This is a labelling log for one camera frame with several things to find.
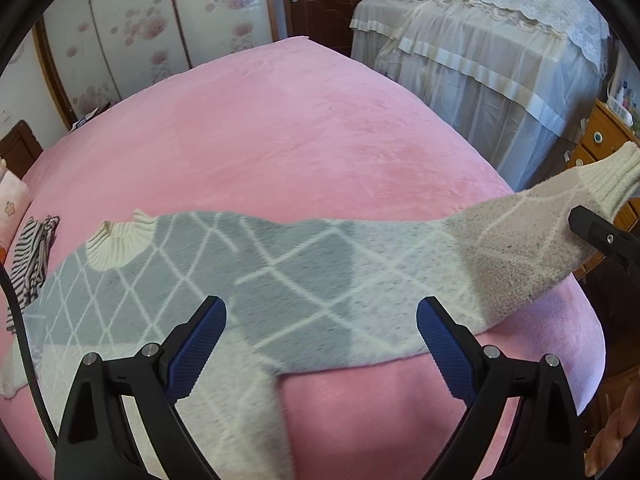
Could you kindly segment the grey pink argyle knit sweater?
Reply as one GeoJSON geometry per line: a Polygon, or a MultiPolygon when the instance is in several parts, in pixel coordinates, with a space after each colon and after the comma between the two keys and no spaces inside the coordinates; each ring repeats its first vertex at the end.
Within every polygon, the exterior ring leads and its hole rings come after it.
{"type": "Polygon", "coordinates": [[[222,478],[292,478],[278,380],[420,356],[427,296],[474,334],[553,299],[592,255],[570,211],[610,220],[637,191],[638,146],[614,155],[628,169],[612,180],[575,167],[440,220],[137,212],[69,255],[25,310],[44,404],[59,422],[85,352],[161,340],[216,296],[227,325],[179,413],[222,478]]]}

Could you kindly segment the floral sliding wardrobe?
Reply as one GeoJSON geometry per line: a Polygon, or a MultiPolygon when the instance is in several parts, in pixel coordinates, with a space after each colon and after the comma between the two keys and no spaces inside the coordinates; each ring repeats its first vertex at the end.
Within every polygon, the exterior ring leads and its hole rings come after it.
{"type": "Polygon", "coordinates": [[[273,0],[53,0],[32,36],[53,103],[71,126],[279,33],[273,0]]]}

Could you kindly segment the black white striped garment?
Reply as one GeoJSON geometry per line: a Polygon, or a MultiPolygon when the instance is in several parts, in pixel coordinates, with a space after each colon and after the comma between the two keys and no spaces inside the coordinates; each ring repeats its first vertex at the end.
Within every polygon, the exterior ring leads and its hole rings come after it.
{"type": "Polygon", "coordinates": [[[38,297],[46,280],[50,251],[59,223],[59,216],[47,216],[42,220],[29,217],[21,230],[10,272],[21,311],[38,297]]]}

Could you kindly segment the pink flower pillow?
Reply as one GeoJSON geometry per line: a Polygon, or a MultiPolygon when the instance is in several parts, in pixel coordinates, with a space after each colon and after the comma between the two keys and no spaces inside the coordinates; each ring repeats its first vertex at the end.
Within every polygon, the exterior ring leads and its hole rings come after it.
{"type": "Polygon", "coordinates": [[[16,232],[28,209],[32,196],[28,186],[1,159],[0,174],[0,257],[6,262],[16,232]]]}

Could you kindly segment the pink fleece bed blanket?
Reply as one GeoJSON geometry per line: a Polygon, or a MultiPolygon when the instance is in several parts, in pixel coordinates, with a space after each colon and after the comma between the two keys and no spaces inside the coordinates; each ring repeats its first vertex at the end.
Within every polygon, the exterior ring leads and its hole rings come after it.
{"type": "MultiPolygon", "coordinates": [[[[52,266],[135,210],[430,220],[509,192],[411,93],[304,38],[130,96],[45,150],[25,183],[27,215],[61,220],[52,266]]],[[[278,390],[301,479],[420,478],[463,413],[429,356],[290,376],[278,390]]]]}

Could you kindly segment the dark wooden headboard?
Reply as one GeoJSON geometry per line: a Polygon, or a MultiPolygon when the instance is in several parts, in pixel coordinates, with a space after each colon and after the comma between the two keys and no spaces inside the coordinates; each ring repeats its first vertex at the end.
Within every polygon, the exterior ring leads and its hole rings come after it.
{"type": "Polygon", "coordinates": [[[19,178],[28,173],[42,153],[42,146],[24,119],[19,120],[0,141],[1,158],[19,178]]]}

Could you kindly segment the wooden drawer cabinet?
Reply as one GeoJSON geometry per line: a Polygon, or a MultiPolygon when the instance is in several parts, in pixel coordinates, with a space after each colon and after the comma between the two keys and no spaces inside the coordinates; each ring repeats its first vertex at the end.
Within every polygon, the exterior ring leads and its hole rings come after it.
{"type": "MultiPolygon", "coordinates": [[[[605,181],[612,180],[610,177],[619,177],[623,169],[628,169],[625,165],[620,169],[614,169],[614,162],[622,161],[618,160],[619,157],[614,154],[627,143],[639,146],[639,140],[631,128],[626,126],[605,103],[595,100],[582,137],[576,148],[567,155],[565,169],[596,165],[598,170],[589,170],[589,177],[605,177],[605,181]]],[[[617,209],[613,224],[621,231],[631,232],[639,224],[639,199],[629,197],[625,205],[617,209]]],[[[598,252],[578,266],[574,271],[576,280],[582,280],[603,259],[604,255],[598,252]]]]}

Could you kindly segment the lace-covered white bed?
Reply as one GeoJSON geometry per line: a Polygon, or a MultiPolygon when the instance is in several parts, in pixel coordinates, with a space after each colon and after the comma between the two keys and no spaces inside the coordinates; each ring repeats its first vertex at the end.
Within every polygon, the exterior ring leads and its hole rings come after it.
{"type": "Polygon", "coordinates": [[[514,190],[560,166],[612,46],[589,0],[362,0],[352,57],[450,125],[514,190]]]}

